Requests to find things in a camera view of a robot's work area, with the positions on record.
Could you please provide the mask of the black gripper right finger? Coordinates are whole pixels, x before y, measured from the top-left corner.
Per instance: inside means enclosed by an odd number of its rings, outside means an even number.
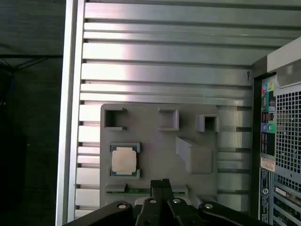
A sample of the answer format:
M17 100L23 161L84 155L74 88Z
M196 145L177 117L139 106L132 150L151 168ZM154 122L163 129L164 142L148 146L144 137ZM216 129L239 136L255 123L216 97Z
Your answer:
M164 226L260 226L261 222L248 215L220 205L203 202L197 208L175 198L169 179L162 180Z

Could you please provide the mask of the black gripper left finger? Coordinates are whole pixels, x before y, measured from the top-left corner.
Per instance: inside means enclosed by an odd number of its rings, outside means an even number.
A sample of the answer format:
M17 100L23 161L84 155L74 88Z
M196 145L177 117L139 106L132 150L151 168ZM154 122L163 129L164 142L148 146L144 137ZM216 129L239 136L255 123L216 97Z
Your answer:
M163 181L152 180L151 197L142 205L131 205L126 201L116 201L98 210L77 218L69 226L163 226Z

